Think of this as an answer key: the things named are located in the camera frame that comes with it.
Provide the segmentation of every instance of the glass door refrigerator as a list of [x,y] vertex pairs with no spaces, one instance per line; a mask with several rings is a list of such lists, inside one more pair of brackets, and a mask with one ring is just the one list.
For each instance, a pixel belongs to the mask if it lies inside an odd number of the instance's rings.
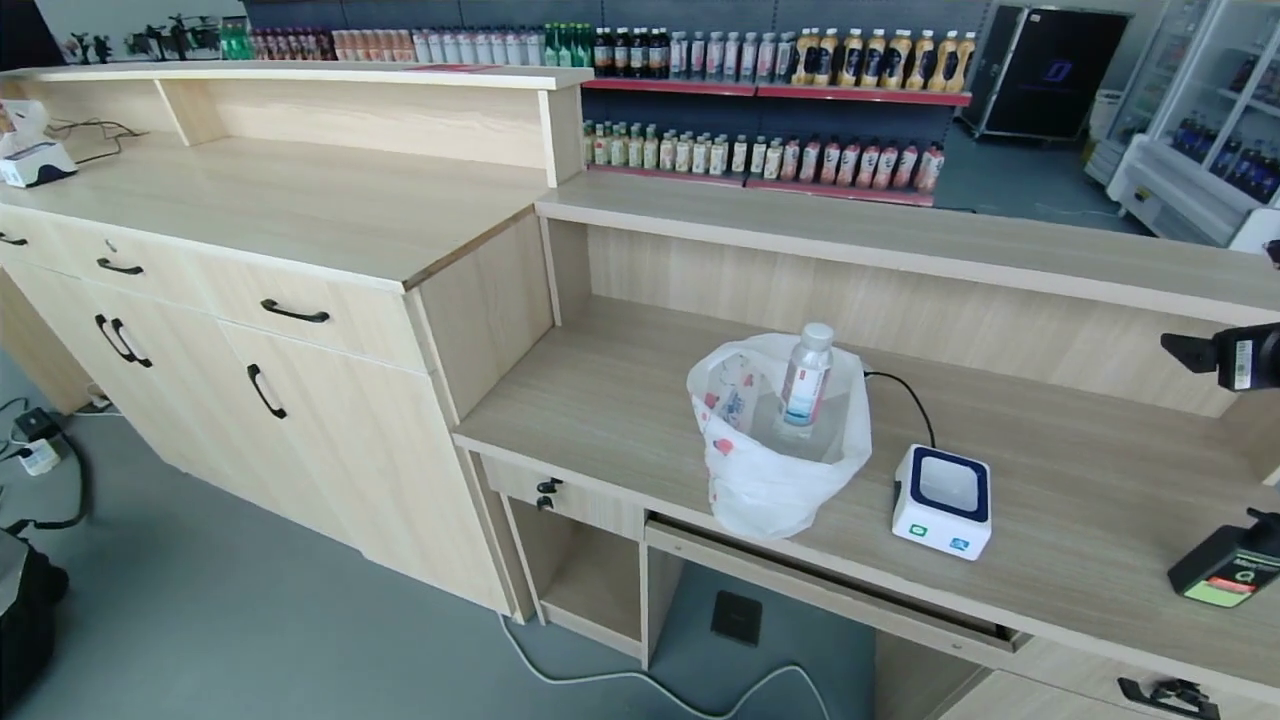
[[1167,0],[1138,69],[1129,78],[1120,108],[1098,141],[1084,172],[1103,186],[1111,182],[1133,136],[1147,132],[1174,83],[1187,50],[1201,29],[1210,0]]
[[1143,68],[1172,72],[1146,127],[1140,92],[1117,114],[1114,136],[1133,141],[1107,195],[1160,237],[1256,250],[1258,223],[1280,217],[1268,210],[1280,204],[1280,5],[1213,0],[1202,10],[1184,49],[1166,44]]

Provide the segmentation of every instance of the refrigerator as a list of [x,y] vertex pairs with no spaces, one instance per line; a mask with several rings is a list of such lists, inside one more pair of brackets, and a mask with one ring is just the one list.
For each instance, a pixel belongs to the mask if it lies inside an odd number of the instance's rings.
[[1074,140],[1129,15],[1052,5],[998,5],[960,113],[974,137]]
[[1129,77],[1115,117],[1084,165],[1085,174],[1102,186],[1115,177],[1120,158],[1133,137],[1151,127],[1208,6],[1208,0],[1165,3],[1160,22],[1138,59],[1138,67]]
[[1280,4],[1258,0],[1187,3],[1170,18],[1185,47],[1153,55],[1172,77],[1149,120],[1139,97],[1120,110],[1116,132],[1133,140],[1107,186],[1155,234],[1244,251],[1280,237],[1277,29]]

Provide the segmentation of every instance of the red shelf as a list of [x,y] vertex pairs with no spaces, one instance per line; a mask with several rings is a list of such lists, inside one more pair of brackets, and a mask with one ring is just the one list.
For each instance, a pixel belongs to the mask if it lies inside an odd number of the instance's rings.
[[800,192],[804,195],[819,195],[823,197],[841,197],[845,200],[869,200],[872,202],[892,202],[895,205],[933,208],[932,195],[920,195],[919,192],[905,190],[863,190],[860,187],[840,187],[835,184],[765,181],[755,178],[746,181],[746,187],[772,190],[777,192]]
[[636,92],[681,92],[686,95],[755,95],[754,85],[730,82],[691,82],[684,79],[639,79],[602,77],[589,79],[582,87],[590,90],[631,90]]
[[692,173],[668,173],[666,170],[646,170],[644,168],[625,168],[621,165],[588,165],[586,169],[593,173],[620,173],[623,176],[640,176],[645,178],[705,182],[712,184],[728,184],[733,187],[742,187],[742,181],[745,179],[744,176],[740,174],[695,176]]
[[929,92],[925,90],[886,90],[879,87],[838,87],[810,85],[762,85],[760,97],[809,97],[852,102],[895,102],[899,105],[946,105],[968,108],[968,92]]

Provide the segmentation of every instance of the checkout counter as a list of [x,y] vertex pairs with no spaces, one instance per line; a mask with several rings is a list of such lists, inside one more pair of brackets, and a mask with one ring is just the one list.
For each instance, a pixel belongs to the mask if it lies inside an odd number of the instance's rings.
[[[0,231],[29,236],[0,263],[161,457],[197,477],[644,665],[684,564],[714,568],[874,626],[881,720],[1280,714],[1280,591],[1221,610],[1165,578],[1245,507],[1276,503],[1280,400],[1225,392],[1158,342],[1280,319],[1258,258],[593,173],[589,70],[0,77],[5,97],[55,118],[150,132],[73,178],[0,188]],[[95,132],[73,132],[73,158],[104,150]],[[131,255],[108,258],[108,241]],[[122,374],[96,307],[137,328],[124,340],[174,319],[204,328],[188,338],[202,352],[173,356],[198,364]],[[908,380],[941,448],[991,466],[980,560],[891,534],[895,468],[924,437],[892,384],[868,384],[872,459],[810,529],[754,542],[714,520],[685,375],[726,341],[810,320]],[[152,337],[160,368],[168,341]],[[253,442],[250,460],[297,470],[247,483],[175,451],[148,416],[157,393],[204,406],[186,420],[204,434],[257,413],[252,427],[293,452]],[[353,409],[371,429],[343,439],[387,459],[372,480],[320,450],[361,425],[339,416]],[[1158,688],[1181,700],[1152,701]]]

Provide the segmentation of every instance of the black cabinet handle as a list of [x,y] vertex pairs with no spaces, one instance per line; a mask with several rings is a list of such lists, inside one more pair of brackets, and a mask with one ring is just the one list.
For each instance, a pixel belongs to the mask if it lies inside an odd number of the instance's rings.
[[113,273],[120,273],[122,275],[141,275],[142,274],[142,265],[134,265],[132,268],[120,268],[118,265],[113,265],[111,261],[108,260],[106,258],[99,258],[97,259],[97,266],[102,268],[104,270],[111,270]]
[[124,348],[129,351],[129,356],[137,360],[138,365],[142,365],[143,368],[151,366],[151,359],[140,357],[138,354],[134,352],[132,347],[129,347],[129,341],[124,340],[124,336],[120,334],[120,331],[124,329],[124,323],[122,323],[119,318],[111,320],[111,329],[115,331],[115,337],[120,338],[120,345],[123,345]]
[[114,350],[116,355],[119,355],[122,359],[124,359],[125,363],[137,363],[138,361],[138,357],[136,355],[133,355],[133,352],[122,352],[120,351],[120,346],[115,345],[115,341],[111,340],[111,334],[109,332],[106,332],[106,316],[105,315],[102,315],[102,314],[93,315],[93,322],[97,323],[97,331],[100,333],[102,333],[102,337],[106,338],[106,343],[111,346],[111,350]]
[[312,313],[310,315],[302,315],[301,313],[289,313],[288,310],[282,310],[280,304],[268,297],[262,301],[262,310],[268,313],[275,313],[276,315],[284,315],[285,318],[293,318],[294,320],[306,320],[308,323],[323,323],[329,319],[329,314],[324,310],[319,313]]
[[271,402],[266,398],[266,395],[262,392],[262,386],[257,383],[259,375],[262,374],[262,369],[257,366],[257,363],[250,365],[246,369],[248,370],[248,382],[253,384],[253,389],[257,391],[257,396],[262,400],[262,405],[266,405],[266,409],[271,411],[271,415],[275,415],[280,420],[288,418],[289,414],[284,411],[284,407],[271,407]]
[[[1137,680],[1129,678],[1116,678],[1120,692],[1132,702],[1156,707],[1165,712],[1171,712],[1183,717],[1196,717],[1197,720],[1221,720],[1217,705],[1210,702],[1210,697],[1199,689],[1199,685],[1188,680],[1171,678],[1156,683],[1151,694],[1144,694]],[[1176,700],[1183,705],[1172,705],[1167,700]]]

